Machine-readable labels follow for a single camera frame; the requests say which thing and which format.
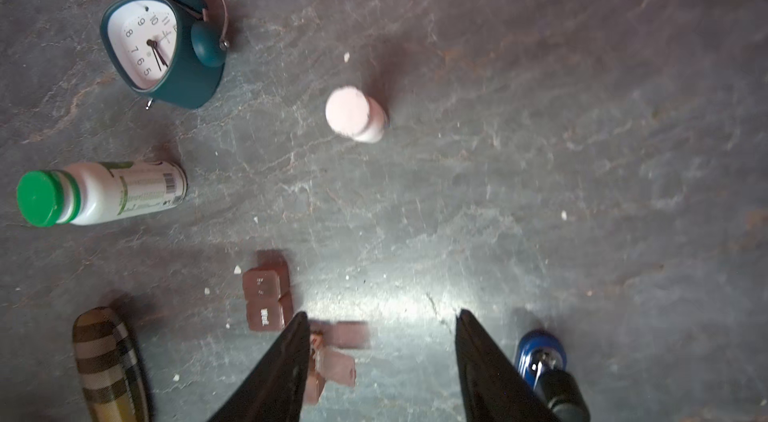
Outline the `green cap white pill bottle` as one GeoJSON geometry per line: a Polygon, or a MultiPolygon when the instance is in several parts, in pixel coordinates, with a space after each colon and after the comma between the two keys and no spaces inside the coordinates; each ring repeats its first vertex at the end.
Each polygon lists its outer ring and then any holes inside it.
{"type": "Polygon", "coordinates": [[[187,190],[184,171],[172,162],[79,162],[27,172],[16,198],[36,227],[88,226],[174,208],[187,190]]]}

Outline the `small white pill bottle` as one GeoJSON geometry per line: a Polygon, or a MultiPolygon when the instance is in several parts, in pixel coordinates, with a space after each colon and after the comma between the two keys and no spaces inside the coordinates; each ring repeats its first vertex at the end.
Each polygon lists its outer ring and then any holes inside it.
{"type": "Polygon", "coordinates": [[[388,126],[384,108],[354,86],[344,86],[331,92],[325,116],[335,133],[363,143],[382,140],[388,126]]]}

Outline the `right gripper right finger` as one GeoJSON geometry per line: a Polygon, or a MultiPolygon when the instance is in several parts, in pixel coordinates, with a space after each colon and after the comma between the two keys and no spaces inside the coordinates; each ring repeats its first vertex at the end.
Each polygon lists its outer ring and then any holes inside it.
{"type": "Polygon", "coordinates": [[[468,421],[557,419],[468,309],[456,317],[455,350],[468,421]]]}

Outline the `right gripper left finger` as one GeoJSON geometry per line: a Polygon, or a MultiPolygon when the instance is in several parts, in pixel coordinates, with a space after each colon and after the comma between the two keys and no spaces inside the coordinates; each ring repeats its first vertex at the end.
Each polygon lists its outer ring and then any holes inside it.
{"type": "Polygon", "coordinates": [[[213,421],[298,421],[309,371],[310,323],[298,312],[213,421]]]}

